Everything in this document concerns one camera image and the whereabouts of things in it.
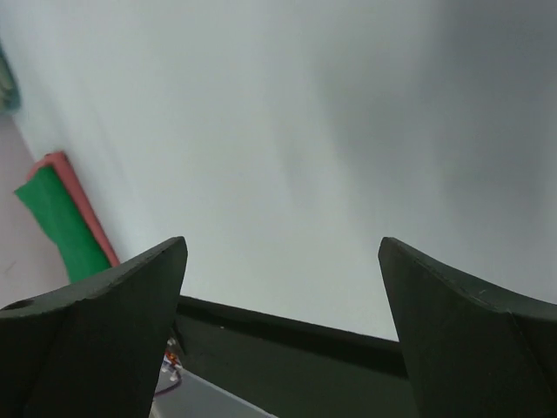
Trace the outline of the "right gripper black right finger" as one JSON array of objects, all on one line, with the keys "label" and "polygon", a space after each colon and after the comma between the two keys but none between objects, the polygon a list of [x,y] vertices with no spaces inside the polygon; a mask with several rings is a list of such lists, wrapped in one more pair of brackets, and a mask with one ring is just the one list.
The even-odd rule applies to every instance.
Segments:
[{"label": "right gripper black right finger", "polygon": [[422,417],[554,417],[556,306],[383,238],[379,264]]}]

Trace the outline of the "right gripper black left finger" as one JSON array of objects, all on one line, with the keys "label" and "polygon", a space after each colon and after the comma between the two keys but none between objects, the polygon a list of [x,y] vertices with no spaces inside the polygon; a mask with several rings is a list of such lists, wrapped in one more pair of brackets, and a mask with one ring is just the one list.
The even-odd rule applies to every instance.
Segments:
[{"label": "right gripper black left finger", "polygon": [[170,238],[1,311],[4,417],[146,417],[185,276]]}]

